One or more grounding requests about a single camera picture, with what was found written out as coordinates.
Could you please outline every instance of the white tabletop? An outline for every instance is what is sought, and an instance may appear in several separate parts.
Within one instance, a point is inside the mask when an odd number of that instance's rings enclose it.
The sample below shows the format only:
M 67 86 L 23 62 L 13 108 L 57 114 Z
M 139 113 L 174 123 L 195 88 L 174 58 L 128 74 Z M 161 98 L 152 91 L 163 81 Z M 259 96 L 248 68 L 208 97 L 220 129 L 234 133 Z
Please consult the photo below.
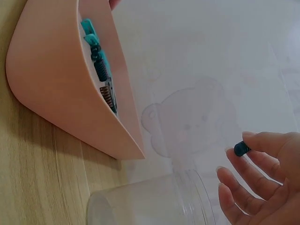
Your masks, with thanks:
M 244 130 L 300 125 L 299 12 L 296 0 L 123 0 L 113 15 L 147 157 L 126 162 L 129 181 L 195 168 L 223 225 L 223 149 Z

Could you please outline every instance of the copper spring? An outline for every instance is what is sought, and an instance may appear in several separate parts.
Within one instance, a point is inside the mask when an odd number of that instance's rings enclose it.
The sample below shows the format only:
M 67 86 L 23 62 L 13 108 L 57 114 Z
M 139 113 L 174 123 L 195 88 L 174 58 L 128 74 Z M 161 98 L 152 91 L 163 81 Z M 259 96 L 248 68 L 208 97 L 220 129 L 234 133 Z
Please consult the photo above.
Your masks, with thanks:
M 113 98 L 112 98 L 112 94 L 111 94 L 111 90 L 110 90 L 110 87 L 109 86 L 104 86 L 104 87 L 101 87 L 100 88 L 100 92 L 104 98 L 104 100 L 106 101 L 106 103 L 108 104 L 108 106 L 110 107 L 110 109 L 116 113 L 117 110 L 116 110 L 116 107 L 114 105 L 114 102 L 113 102 Z

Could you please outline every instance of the teal hair clip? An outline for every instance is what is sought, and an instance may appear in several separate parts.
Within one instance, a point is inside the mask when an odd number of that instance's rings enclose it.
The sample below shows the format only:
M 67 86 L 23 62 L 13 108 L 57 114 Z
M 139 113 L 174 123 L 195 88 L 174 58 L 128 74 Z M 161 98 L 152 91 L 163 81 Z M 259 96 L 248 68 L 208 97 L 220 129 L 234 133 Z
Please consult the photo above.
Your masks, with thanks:
M 89 43 L 89 45 L 96 46 L 100 45 L 99 37 L 95 31 L 95 28 L 90 19 L 84 19 L 81 21 L 82 28 L 85 32 L 84 40 Z
M 100 46 L 100 39 L 90 19 L 82 20 L 81 25 L 85 32 L 84 40 L 90 45 L 91 59 L 94 62 L 98 78 L 101 82 L 105 82 L 105 86 L 100 88 L 100 93 L 110 109 L 117 114 L 117 102 L 113 91 L 112 73 L 106 54 Z

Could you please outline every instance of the metal spring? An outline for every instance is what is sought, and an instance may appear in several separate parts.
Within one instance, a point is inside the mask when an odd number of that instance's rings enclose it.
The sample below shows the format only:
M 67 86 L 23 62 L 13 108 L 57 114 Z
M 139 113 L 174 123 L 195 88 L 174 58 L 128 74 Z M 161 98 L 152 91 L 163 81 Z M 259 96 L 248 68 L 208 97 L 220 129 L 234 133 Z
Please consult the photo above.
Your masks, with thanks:
M 100 88 L 100 92 L 104 98 L 104 100 L 106 101 L 106 103 L 108 104 L 108 106 L 110 107 L 110 109 L 114 112 L 117 113 L 117 109 L 115 107 L 115 104 L 113 102 L 113 98 L 112 98 L 112 94 L 111 94 L 111 90 L 109 86 L 104 86 Z
M 101 82 L 106 81 L 108 78 L 108 72 L 106 70 L 104 60 L 100 59 L 100 60 L 95 61 L 94 67 L 95 67 L 96 73 L 99 77 L 99 80 Z

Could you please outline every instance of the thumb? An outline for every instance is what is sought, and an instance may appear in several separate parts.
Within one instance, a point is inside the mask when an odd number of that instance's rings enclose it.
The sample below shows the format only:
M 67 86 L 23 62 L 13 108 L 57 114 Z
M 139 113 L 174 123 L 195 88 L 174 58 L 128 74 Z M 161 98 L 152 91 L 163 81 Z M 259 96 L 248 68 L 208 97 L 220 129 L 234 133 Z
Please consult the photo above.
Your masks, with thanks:
M 300 134 L 243 132 L 243 141 L 252 150 L 277 158 L 291 184 L 300 190 Z

